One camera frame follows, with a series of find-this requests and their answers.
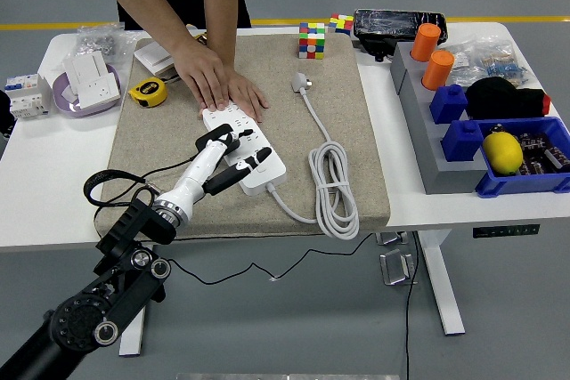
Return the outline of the person's left hand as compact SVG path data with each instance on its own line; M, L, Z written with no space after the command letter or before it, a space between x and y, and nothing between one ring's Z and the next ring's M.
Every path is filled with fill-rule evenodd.
M232 68L228 73L228 92L230 99L249 117L262 123L264 112L270 107L265 94L249 79Z

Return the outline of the person's right hand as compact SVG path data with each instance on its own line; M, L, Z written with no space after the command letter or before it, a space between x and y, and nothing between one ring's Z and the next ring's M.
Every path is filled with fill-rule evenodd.
M173 50L179 77L191 90L199 107L210 111L224 109L229 101L224 65L216 53L192 39Z

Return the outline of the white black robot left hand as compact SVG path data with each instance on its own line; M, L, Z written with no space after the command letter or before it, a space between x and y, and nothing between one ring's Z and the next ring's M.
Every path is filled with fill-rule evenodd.
M222 124L201 137L204 145L171 191L162 193L153 203L153 209L162 216L169 214L180 222L188 222L193 205L206 193L215 196L247 177L272 153L270 147L263 147L255 154L237 164L228 166L220 174L210 178L222 157L240 146L240 138L253 133L247 129L237 133L228 124Z

